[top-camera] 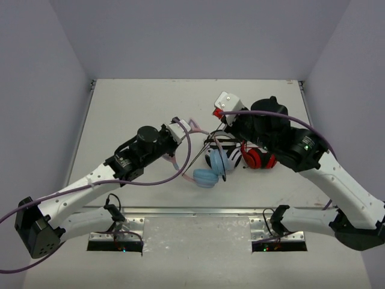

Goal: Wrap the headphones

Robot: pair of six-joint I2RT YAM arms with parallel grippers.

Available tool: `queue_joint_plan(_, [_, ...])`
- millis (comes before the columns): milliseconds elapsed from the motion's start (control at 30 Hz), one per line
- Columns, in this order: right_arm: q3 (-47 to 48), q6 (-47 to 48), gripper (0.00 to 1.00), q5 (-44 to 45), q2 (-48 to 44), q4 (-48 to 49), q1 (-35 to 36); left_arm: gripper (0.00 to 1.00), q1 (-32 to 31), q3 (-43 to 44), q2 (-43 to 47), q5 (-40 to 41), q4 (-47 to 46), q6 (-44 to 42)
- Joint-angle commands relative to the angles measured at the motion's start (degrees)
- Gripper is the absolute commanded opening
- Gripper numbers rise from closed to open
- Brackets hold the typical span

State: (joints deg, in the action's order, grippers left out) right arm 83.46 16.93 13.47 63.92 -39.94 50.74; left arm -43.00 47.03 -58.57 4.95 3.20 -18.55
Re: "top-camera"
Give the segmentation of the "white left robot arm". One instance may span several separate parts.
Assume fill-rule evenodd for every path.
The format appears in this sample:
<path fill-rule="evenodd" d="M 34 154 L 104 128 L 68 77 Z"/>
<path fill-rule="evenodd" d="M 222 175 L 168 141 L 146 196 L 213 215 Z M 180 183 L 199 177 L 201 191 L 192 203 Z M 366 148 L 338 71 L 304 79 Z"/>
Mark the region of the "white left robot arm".
<path fill-rule="evenodd" d="M 160 129 L 142 126 L 93 171 L 46 197 L 22 199 L 14 227 L 29 255 L 44 258 L 65 241 L 91 232 L 116 232 L 125 222 L 115 205 L 106 204 L 87 213 L 78 210 L 126 184 L 138 185 L 144 169 L 164 155 L 175 155 L 187 137 L 189 124 L 173 119 Z"/>

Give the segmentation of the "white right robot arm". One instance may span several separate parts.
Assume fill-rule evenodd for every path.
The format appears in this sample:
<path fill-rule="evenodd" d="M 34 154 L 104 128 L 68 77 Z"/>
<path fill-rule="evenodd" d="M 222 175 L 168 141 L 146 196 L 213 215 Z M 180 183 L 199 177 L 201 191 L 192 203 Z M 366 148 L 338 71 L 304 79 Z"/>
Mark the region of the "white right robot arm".
<path fill-rule="evenodd" d="M 276 235 L 297 231 L 330 235 L 357 251 L 384 244 L 384 202 L 339 164 L 322 135 L 306 123 L 302 128 L 291 126 L 294 118 L 276 97 L 247 108 L 238 97 L 227 96 L 218 107 L 227 131 L 275 155 L 281 165 L 315 184 L 337 206 L 318 211 L 279 205 L 270 218 Z"/>

